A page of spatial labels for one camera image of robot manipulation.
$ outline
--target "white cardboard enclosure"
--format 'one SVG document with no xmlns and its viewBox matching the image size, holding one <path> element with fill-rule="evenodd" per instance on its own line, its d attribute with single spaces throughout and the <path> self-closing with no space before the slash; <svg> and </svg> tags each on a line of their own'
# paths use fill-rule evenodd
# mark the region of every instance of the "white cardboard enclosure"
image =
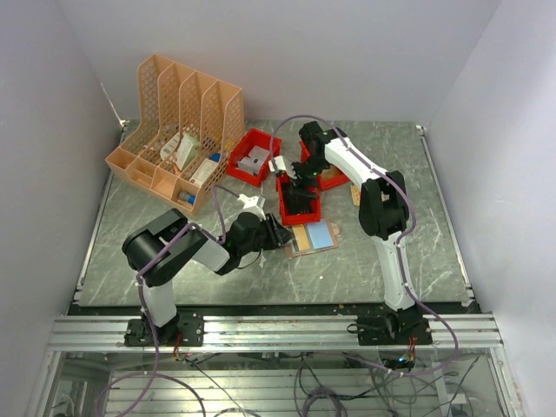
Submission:
<svg viewBox="0 0 556 417">
<path fill-rule="evenodd" d="M 250 117 L 428 126 L 471 281 L 529 412 L 549 415 L 555 15 L 549 0 L 3 2 L 6 415 L 25 409 L 92 229 L 119 128 L 103 87 L 136 117 L 133 75 L 154 52 L 242 86 Z"/>
</svg>

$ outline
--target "white robotic arm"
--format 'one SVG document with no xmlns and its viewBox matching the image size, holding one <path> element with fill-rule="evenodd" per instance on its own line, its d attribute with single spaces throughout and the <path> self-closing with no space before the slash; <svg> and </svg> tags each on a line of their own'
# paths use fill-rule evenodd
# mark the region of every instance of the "white robotic arm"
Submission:
<svg viewBox="0 0 556 417">
<path fill-rule="evenodd" d="M 379 175 L 375 174 L 373 170 L 379 171 L 384 175 L 394 173 L 388 173 L 384 168 L 370 161 L 345 135 L 342 141 L 333 130 L 322 131 L 316 122 L 307 123 L 301 129 L 300 136 L 311 154 L 309 159 L 305 163 L 290 163 L 283 156 L 278 156 L 275 158 L 277 168 L 286 172 L 292 178 L 294 184 L 302 188 L 304 185 L 307 185 L 308 177 L 310 181 L 311 176 L 327 168 L 328 165 L 336 166 L 352 181 L 361 191 L 361 199 L 365 199 L 361 201 L 359 218 L 365 232 L 371 235 L 379 255 L 382 275 L 384 277 L 384 301 L 394 311 L 412 307 L 414 301 L 404 288 L 400 261 L 396 254 L 396 241 L 406 227 L 407 207 L 405 219 L 398 219 L 400 222 L 396 220 L 391 222 L 392 213 L 398 215 L 404 211 L 402 201 L 399 196 L 396 196 L 395 190 L 388 187 L 388 184 Z M 373 167 L 373 170 L 369 169 L 361 159 L 368 166 Z M 274 165 L 270 162 L 269 166 L 274 172 Z M 396 178 L 398 180 L 396 182 L 403 187 L 403 176 L 400 173 L 395 174 L 400 178 L 400 180 Z M 381 223 L 383 219 L 381 219 L 381 213 L 378 213 L 381 210 L 384 211 L 383 217 L 386 219 L 384 222 L 394 223 L 394 225 L 386 226 L 382 230 Z M 370 222 L 378 222 L 379 224 L 370 226 Z M 406 271 L 407 286 L 413 291 L 413 284 L 408 273 L 405 240 L 400 243 L 400 249 L 403 268 Z"/>
</svg>

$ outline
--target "wooden block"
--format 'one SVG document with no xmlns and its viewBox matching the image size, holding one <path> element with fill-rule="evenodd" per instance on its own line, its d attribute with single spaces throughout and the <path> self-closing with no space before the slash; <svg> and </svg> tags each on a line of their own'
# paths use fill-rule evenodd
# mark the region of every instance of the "wooden block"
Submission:
<svg viewBox="0 0 556 417">
<path fill-rule="evenodd" d="M 297 242 L 299 251 L 311 249 L 305 226 L 303 224 L 298 224 L 293 226 L 292 230 L 294 231 L 295 241 Z"/>
</svg>

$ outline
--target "black mounting bracket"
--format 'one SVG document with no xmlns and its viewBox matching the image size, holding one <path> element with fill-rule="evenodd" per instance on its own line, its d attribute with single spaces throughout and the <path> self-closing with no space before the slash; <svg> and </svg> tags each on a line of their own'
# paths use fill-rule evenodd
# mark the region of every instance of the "black mounting bracket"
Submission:
<svg viewBox="0 0 556 417">
<path fill-rule="evenodd" d="M 433 343 L 428 320 L 417 306 L 399 311 L 383 309 L 378 315 L 358 316 L 347 328 L 349 333 L 357 333 L 359 346 L 407 345 L 411 336 L 417 345 Z"/>
<path fill-rule="evenodd" d="M 182 335 L 182 347 L 200 347 L 204 335 L 204 320 L 195 313 L 177 315 L 171 322 L 171 330 L 157 328 L 160 346 L 174 346 L 177 342 L 176 335 Z M 153 336 L 147 321 L 132 319 L 128 322 L 128 328 L 124 336 L 124 345 L 127 347 L 152 347 L 155 345 Z"/>
</svg>

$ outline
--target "package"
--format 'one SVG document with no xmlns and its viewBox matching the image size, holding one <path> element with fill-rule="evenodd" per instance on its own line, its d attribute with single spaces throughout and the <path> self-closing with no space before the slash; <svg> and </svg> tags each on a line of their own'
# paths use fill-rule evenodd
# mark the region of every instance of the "package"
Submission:
<svg viewBox="0 0 556 417">
<path fill-rule="evenodd" d="M 187 133 L 183 135 L 182 141 L 175 152 L 175 165 L 180 171 L 183 171 L 193 158 L 195 158 L 197 151 L 199 150 L 199 146 L 200 143 L 196 137 Z"/>
<path fill-rule="evenodd" d="M 210 174 L 213 173 L 217 166 L 218 162 L 212 161 L 210 159 L 205 159 L 201 163 L 199 168 L 197 168 L 197 171 L 195 171 L 195 173 L 191 176 L 189 182 L 196 185 L 197 187 L 201 187 L 202 184 L 207 181 L 207 179 L 210 177 Z"/>
</svg>

